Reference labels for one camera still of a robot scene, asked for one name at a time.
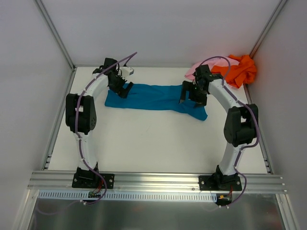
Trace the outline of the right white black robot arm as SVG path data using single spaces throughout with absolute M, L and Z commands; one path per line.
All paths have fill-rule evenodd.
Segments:
M 193 75 L 193 82 L 182 83 L 179 102 L 189 100 L 196 108 L 204 107 L 210 94 L 227 113 L 224 125 L 227 145 L 222 161 L 212 175 L 199 176 L 199 188 L 201 191 L 241 191 L 237 167 L 243 150 L 258 143 L 258 107 L 241 102 L 226 85 L 222 75 L 211 73 L 208 65 L 196 67 Z

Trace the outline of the teal blue t shirt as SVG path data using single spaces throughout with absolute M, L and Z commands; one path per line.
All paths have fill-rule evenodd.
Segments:
M 127 98 L 121 98 L 109 90 L 105 106 L 121 109 L 139 109 L 153 111 L 175 111 L 187 114 L 193 118 L 205 121 L 208 117 L 204 107 L 195 108 L 191 100 L 179 102 L 181 94 L 180 85 L 147 85 L 134 84 Z

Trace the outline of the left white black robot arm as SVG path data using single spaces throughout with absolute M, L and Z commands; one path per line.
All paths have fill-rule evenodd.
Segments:
M 119 61 L 106 58 L 103 65 L 92 72 L 91 79 L 80 93 L 66 96 L 65 123 L 76 139 L 80 156 L 72 187 L 107 189 L 107 182 L 99 173 L 92 137 L 97 123 L 95 101 L 102 92 L 108 90 L 126 99 L 133 87 L 132 82 L 127 83 L 127 77 L 133 73 L 133 68 L 127 65 L 121 67 Z

